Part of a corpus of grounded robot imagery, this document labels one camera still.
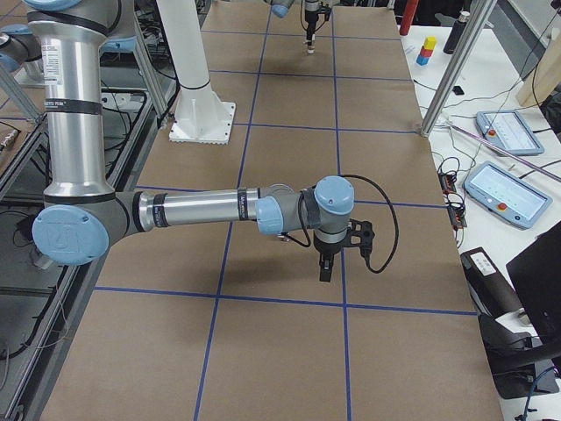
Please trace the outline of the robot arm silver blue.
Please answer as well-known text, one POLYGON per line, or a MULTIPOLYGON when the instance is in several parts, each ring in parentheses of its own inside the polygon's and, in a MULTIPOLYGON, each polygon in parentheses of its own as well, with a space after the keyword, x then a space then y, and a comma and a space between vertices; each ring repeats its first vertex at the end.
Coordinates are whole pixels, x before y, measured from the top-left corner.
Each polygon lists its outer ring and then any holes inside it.
POLYGON ((354 189, 328 176, 301 192, 273 185, 185 196, 118 193, 105 176, 100 51, 136 46, 131 1, 30 1, 27 19, 39 38, 46 84, 52 180, 32 236, 52 260, 89 263, 119 240, 173 225, 250 220, 265 235, 303 230, 314 237, 320 278, 348 246, 354 189))
MULTIPOLYGON (((277 18, 286 17, 294 3, 294 0, 266 1, 277 18)), ((300 6, 300 21, 306 35, 307 52, 312 54, 315 52, 316 32, 330 20, 332 8, 328 1, 320 0, 300 1, 300 6)))

